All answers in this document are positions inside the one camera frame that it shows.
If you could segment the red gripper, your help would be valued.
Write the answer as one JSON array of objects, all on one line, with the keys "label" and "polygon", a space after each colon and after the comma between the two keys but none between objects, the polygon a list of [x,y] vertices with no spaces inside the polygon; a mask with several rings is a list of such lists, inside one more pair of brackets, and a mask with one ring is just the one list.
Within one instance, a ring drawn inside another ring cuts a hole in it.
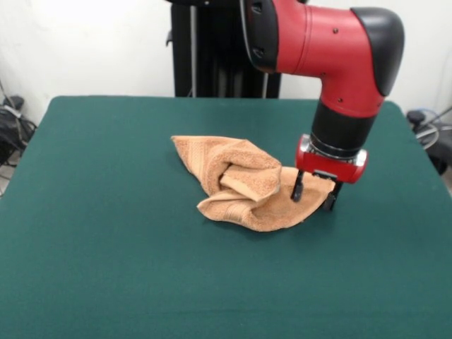
[{"label": "red gripper", "polygon": [[343,183],[354,184],[357,182],[363,175],[367,163],[368,152],[366,150],[361,149],[356,156],[349,160],[327,157],[316,151],[311,144],[309,135],[302,134],[295,156],[295,167],[299,171],[290,198],[294,202],[301,200],[304,190],[304,172],[330,177],[336,181],[334,181],[333,190],[328,193],[326,200],[323,202],[323,209],[332,211]]}]

